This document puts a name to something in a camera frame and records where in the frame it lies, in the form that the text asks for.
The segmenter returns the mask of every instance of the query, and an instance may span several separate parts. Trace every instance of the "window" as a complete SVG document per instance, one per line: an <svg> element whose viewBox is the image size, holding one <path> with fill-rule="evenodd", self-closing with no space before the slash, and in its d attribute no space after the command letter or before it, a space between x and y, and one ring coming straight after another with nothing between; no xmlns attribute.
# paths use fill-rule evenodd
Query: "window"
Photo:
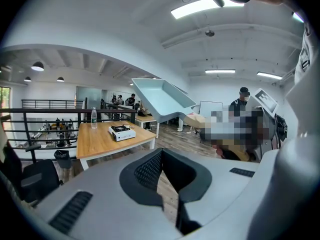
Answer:
<svg viewBox="0 0 320 240"><path fill-rule="evenodd" d="M10 93L11 88L9 87L1 87L0 86L0 109L9 109L10 108ZM10 113L1 113L1 117L7 116ZM11 130L11 122L10 120L3 122L4 130Z"/></svg>

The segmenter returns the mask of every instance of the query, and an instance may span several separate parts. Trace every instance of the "wooden table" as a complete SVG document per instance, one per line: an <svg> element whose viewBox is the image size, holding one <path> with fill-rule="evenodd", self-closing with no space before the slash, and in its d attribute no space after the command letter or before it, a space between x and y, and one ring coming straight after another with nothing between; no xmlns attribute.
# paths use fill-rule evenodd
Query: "wooden table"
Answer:
<svg viewBox="0 0 320 240"><path fill-rule="evenodd" d="M128 113L123 113L124 115L126 116L131 116L130 114ZM152 115L147 115L147 116L140 116L140 115L135 115L135 120L137 122L140 123L140 127L143 128L144 127L144 123L151 123L151 122L156 122L157 125L156 125L156 138L158 139L159 137L159 126L160 126L160 123L158 123L156 121L156 119L154 119L154 117Z"/></svg>
<svg viewBox="0 0 320 240"><path fill-rule="evenodd" d="M121 141L114 141L109 132L110 126L132 125L135 137ZM88 160L109 156L124 150L131 149L144 143L155 148L156 135L150 131L137 127L128 121L98 122L97 129L91 128L91 123L81 123L76 147L76 158L80 159L84 170L88 169Z"/></svg>

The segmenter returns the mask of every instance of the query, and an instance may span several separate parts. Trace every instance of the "white machine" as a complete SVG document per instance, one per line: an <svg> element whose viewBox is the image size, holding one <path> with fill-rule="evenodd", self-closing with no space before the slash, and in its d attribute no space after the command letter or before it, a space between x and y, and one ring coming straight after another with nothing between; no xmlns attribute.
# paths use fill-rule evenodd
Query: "white machine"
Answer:
<svg viewBox="0 0 320 240"><path fill-rule="evenodd" d="M136 132L126 127L125 125L110 126L109 133L111 133L111 135L113 136L113 139L116 142L136 137Z"/></svg>

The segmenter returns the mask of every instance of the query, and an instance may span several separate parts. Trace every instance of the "fluorescent light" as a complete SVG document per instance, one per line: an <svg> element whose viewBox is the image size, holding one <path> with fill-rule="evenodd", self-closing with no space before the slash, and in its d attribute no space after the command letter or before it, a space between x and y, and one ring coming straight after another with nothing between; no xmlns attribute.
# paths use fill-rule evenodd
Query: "fluorescent light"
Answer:
<svg viewBox="0 0 320 240"><path fill-rule="evenodd" d="M278 79L278 80L282 79L282 76L275 75L275 74L263 73L263 72L258 72L257 75L261 76L261 77L274 78L274 79Z"/></svg>
<svg viewBox="0 0 320 240"><path fill-rule="evenodd" d="M302 22L302 23L304 22L304 20L296 13L293 14L293 18L298 20L298 21L300 21L300 22Z"/></svg>
<svg viewBox="0 0 320 240"><path fill-rule="evenodd" d="M230 0L223 0L223 1L224 1L224 7L243 7L245 5L244 3L236 3ZM190 14L194 14L197 12L201 12L201 11L213 9L213 8L219 8L219 6L213 0L200 0L200 1L186 4L177 9L174 9L171 11L171 13L176 19L179 19L183 16L187 16Z"/></svg>
<svg viewBox="0 0 320 240"><path fill-rule="evenodd" d="M235 69L209 69L205 71L207 74L210 73L235 73Z"/></svg>

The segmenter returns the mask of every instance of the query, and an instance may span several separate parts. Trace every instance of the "white ceiling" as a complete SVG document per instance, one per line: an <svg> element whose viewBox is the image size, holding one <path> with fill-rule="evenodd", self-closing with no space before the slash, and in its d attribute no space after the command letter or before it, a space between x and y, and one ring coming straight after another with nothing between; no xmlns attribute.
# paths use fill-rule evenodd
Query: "white ceiling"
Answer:
<svg viewBox="0 0 320 240"><path fill-rule="evenodd" d="M214 8L175 19L171 10L190 0L108 1L148 28L179 60L190 78L203 77L205 70L211 68L236 69L235 74L218 77L273 83L274 79L256 76L257 72L284 76L297 64L304 25L293 19L291 10L284 5L250 1L244 7ZM208 29L215 32L213 37L205 35ZM40 60L49 68L86 69L109 77L118 73L127 82L133 77L152 77L143 70L127 70L119 62L71 51L29 49L8 52L5 57L2 64L12 63L25 69Z"/></svg>
<svg viewBox="0 0 320 240"><path fill-rule="evenodd" d="M121 62L115 62L101 56L88 55L78 51L61 50L55 48L21 49L6 51L0 55L1 75L0 79L22 83L24 78L36 72L31 69L35 62L42 62L44 70L57 68L72 68L89 71L97 76L105 76L117 79L123 83L131 83L131 78L153 78L154 75L141 70L129 68Z"/></svg>

